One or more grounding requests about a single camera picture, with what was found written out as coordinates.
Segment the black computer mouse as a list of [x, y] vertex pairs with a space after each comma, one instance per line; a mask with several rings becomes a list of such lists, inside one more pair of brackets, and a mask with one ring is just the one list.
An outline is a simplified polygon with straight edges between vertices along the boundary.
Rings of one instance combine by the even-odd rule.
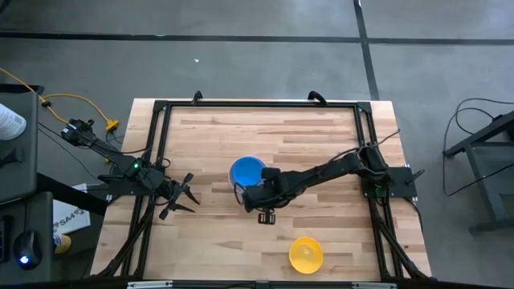
[[42, 261], [42, 252], [39, 247], [39, 238], [35, 231], [23, 231], [13, 244], [13, 254], [17, 264], [23, 270], [32, 270]]

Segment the yellow plastic bowl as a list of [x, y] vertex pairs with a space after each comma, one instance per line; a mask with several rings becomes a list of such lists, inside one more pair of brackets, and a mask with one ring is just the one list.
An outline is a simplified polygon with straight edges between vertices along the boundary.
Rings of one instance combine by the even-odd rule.
[[310, 275], [317, 272], [324, 261], [320, 244], [309, 237], [296, 239], [289, 248], [289, 262], [301, 274]]

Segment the dark grey equipment case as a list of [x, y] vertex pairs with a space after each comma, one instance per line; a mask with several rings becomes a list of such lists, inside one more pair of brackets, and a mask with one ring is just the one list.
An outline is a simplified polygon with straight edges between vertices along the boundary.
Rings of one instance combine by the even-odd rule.
[[0, 203], [23, 198], [36, 191], [38, 100], [33, 92], [0, 93], [3, 104], [26, 122], [13, 140], [0, 140]]

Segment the white printed cardboard box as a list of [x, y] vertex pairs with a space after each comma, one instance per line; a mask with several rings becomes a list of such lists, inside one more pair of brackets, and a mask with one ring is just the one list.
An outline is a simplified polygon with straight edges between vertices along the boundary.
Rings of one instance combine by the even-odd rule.
[[69, 234], [91, 225], [90, 213], [62, 201], [53, 201], [53, 232]]

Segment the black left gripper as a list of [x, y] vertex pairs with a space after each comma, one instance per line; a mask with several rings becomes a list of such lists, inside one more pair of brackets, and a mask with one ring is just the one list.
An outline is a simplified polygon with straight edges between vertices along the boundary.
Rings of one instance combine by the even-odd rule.
[[160, 192], [158, 193], [158, 196], [163, 197], [165, 201], [162, 203], [155, 202], [155, 206], [164, 207], [158, 216], [161, 220], [165, 220], [170, 211], [184, 210], [194, 213], [194, 210], [177, 203], [178, 198], [182, 194], [186, 195], [191, 201], [200, 205], [200, 201], [190, 191], [189, 183], [193, 177], [194, 175], [192, 173], [187, 173], [182, 182], [177, 182], [175, 180], [165, 181], [164, 186], [160, 188]]

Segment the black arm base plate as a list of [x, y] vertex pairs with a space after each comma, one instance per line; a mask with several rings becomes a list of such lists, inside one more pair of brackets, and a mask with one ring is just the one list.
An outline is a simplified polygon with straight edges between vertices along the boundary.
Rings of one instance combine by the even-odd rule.
[[424, 170], [412, 172], [410, 167], [391, 167], [384, 181], [361, 179], [363, 194], [371, 198], [416, 198], [418, 196], [415, 180]]

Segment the white labelled bottle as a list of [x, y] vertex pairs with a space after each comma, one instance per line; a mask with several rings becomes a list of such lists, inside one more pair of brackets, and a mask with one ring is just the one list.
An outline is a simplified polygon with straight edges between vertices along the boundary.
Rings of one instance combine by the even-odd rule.
[[27, 121], [4, 104], [0, 103], [0, 140], [13, 140], [27, 127]]

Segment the dark desk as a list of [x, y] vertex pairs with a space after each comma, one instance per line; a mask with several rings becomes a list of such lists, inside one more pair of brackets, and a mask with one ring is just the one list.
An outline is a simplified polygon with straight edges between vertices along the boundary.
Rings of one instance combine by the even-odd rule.
[[[54, 255], [52, 221], [52, 194], [49, 192], [0, 206], [0, 285], [51, 281]], [[14, 240], [27, 230], [36, 232], [42, 252], [41, 263], [28, 271], [17, 264], [13, 254]]]

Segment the black metal stand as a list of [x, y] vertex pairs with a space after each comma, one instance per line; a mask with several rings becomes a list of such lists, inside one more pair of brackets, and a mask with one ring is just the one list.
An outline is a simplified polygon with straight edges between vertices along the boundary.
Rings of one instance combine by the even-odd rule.
[[443, 149], [443, 160], [465, 153], [475, 180], [446, 193], [448, 197], [477, 185], [488, 220], [469, 228], [471, 234], [514, 229], [514, 213], [504, 205], [504, 197], [514, 197], [514, 111], [492, 118], [477, 132]]

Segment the yellow and blue object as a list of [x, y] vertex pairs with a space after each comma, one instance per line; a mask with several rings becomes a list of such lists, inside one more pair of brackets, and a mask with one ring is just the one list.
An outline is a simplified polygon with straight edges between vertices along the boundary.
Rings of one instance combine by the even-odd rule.
[[53, 234], [53, 248], [55, 254], [64, 254], [71, 247], [71, 238], [66, 234]]

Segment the black table frame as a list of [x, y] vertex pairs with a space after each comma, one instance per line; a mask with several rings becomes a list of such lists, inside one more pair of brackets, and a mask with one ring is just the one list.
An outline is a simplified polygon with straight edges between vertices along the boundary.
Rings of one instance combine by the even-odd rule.
[[[235, 200], [228, 172], [243, 156], [255, 156], [283, 170], [321, 165], [346, 149], [380, 142], [386, 162], [405, 158], [389, 101], [333, 101], [325, 106], [304, 101], [137, 99], [123, 147], [144, 146], [156, 131], [153, 154], [165, 158], [166, 172], [190, 185], [200, 205], [180, 197], [184, 210], [165, 220], [154, 218], [147, 237], [145, 279], [253, 281], [377, 281], [376, 237], [369, 200], [358, 177], [348, 175], [308, 189], [276, 212], [273, 226], [258, 223]], [[289, 262], [298, 238], [321, 245], [324, 261], [310, 275]]]

